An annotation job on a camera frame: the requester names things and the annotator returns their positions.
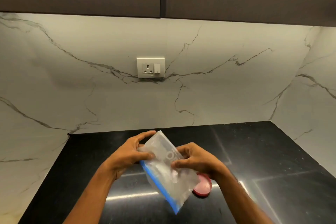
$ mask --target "plastic bag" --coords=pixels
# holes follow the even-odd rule
[[[149,183],[164,195],[174,213],[177,214],[194,187],[200,182],[196,171],[187,168],[173,170],[170,167],[171,162],[183,159],[183,156],[162,131],[158,131],[143,147],[138,148],[138,151],[155,154],[156,158],[142,160],[140,164]]]

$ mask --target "hand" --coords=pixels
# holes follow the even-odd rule
[[[149,160],[154,157],[148,152],[138,152],[139,142],[145,137],[152,136],[156,131],[142,132],[137,136],[130,137],[102,164],[108,170],[115,173],[115,179],[119,179],[127,167],[140,160]]]
[[[185,159],[179,159],[171,163],[172,168],[191,168],[195,171],[209,175],[214,179],[225,165],[214,155],[199,147],[195,143],[188,143],[177,147],[177,150]]]

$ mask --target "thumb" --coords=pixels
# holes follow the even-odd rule
[[[154,158],[155,155],[149,152],[137,152],[135,161],[140,161],[140,160],[151,160]]]
[[[178,159],[171,163],[172,168],[191,168],[191,159]]]

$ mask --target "red lid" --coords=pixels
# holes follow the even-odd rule
[[[210,194],[212,189],[212,182],[206,174],[197,173],[200,180],[199,184],[196,185],[193,192],[200,197],[206,197]]]

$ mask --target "black granite countertop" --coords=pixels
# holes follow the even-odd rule
[[[72,135],[19,223],[62,223],[99,165],[142,131]],[[175,146],[195,142],[218,157],[275,223],[336,223],[336,179],[270,121],[162,131]],[[112,185],[99,223],[235,221],[216,182],[175,215],[134,165]]]

